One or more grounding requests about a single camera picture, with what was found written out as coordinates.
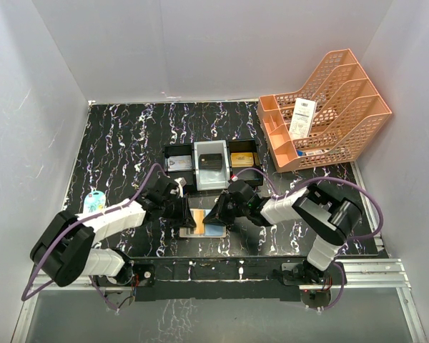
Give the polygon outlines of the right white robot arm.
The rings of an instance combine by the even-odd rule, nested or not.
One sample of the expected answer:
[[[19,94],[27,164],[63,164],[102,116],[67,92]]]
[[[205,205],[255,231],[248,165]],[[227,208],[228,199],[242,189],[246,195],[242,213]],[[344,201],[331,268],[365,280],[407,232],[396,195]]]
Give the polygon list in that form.
[[[295,217],[303,219],[316,238],[305,261],[284,277],[321,283],[362,215],[354,202],[337,199],[316,183],[288,196],[263,197],[247,182],[237,180],[222,191],[203,223],[229,226],[237,218],[245,217],[259,227],[271,227]]]

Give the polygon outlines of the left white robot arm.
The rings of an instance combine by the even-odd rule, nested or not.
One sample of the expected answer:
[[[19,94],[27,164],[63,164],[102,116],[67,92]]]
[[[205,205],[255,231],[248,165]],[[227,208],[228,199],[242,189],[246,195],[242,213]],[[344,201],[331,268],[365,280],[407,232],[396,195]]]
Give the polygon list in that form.
[[[60,287],[80,276],[115,278],[124,271],[126,255],[111,248],[96,249],[94,245],[159,219],[176,227],[196,227],[183,190],[185,184],[182,177],[163,176],[137,197],[90,215],[61,211],[32,248],[30,259]]]

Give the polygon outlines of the beige leather card holder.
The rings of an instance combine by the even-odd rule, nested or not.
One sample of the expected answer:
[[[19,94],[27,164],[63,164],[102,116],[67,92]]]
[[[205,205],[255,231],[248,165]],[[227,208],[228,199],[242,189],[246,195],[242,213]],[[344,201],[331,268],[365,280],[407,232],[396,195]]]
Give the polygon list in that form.
[[[204,216],[209,214],[208,209],[204,210]],[[181,227],[179,229],[179,236],[181,238],[225,238],[227,235],[226,226],[205,224],[204,225],[204,235],[194,234],[194,229]]]

